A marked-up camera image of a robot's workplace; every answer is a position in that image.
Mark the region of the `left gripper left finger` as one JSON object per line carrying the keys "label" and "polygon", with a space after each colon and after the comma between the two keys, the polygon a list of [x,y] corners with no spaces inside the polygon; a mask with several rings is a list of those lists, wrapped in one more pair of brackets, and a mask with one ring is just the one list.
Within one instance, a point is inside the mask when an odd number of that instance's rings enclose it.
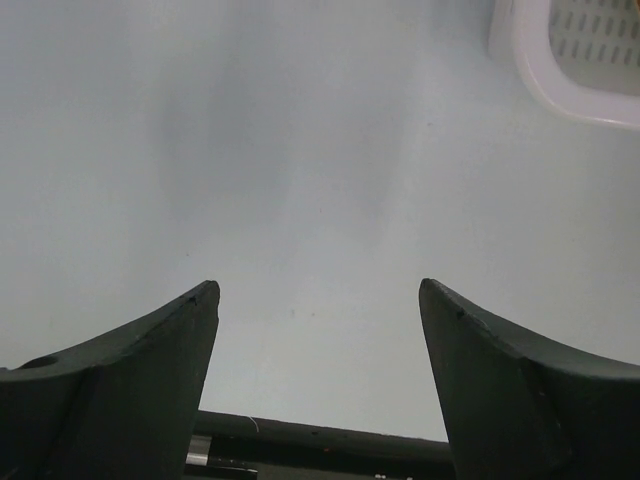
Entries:
{"label": "left gripper left finger", "polygon": [[1,371],[4,479],[179,479],[219,325],[205,281],[91,340]]}

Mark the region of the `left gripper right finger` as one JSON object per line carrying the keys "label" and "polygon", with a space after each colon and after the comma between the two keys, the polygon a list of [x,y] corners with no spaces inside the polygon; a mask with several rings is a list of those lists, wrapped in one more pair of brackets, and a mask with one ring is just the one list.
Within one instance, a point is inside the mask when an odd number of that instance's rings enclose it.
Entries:
{"label": "left gripper right finger", "polygon": [[638,366],[535,333],[433,279],[419,306],[458,478],[638,478]]}

